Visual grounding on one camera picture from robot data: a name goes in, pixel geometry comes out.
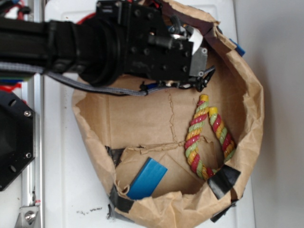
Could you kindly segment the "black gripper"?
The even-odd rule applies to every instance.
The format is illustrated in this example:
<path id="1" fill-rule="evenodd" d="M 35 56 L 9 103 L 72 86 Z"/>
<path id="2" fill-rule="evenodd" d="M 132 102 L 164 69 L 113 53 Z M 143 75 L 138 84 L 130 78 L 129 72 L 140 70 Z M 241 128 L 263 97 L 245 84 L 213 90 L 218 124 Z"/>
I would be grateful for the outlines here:
<path id="1" fill-rule="evenodd" d="M 121 0 L 99 1 L 96 18 L 118 75 L 188 82 L 193 43 L 175 39 L 159 10 Z"/>

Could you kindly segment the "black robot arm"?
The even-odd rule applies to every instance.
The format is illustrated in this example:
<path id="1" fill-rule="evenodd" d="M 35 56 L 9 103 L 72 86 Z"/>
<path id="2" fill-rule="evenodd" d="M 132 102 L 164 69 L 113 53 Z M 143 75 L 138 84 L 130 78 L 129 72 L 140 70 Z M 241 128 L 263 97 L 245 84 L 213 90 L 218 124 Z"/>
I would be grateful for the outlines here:
<path id="1" fill-rule="evenodd" d="M 174 39 L 158 9 L 99 1 L 80 24 L 0 20 L 0 58 L 73 72 L 94 86 L 130 74 L 158 82 L 189 83 L 193 43 Z"/>

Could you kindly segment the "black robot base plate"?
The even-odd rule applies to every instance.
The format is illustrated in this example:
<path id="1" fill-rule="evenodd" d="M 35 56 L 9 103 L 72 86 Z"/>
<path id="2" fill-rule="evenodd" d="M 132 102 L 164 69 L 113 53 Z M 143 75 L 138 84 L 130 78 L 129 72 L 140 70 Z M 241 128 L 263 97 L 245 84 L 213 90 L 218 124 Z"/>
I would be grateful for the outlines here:
<path id="1" fill-rule="evenodd" d="M 0 93 L 0 190 L 34 159 L 35 112 L 17 95 Z"/>

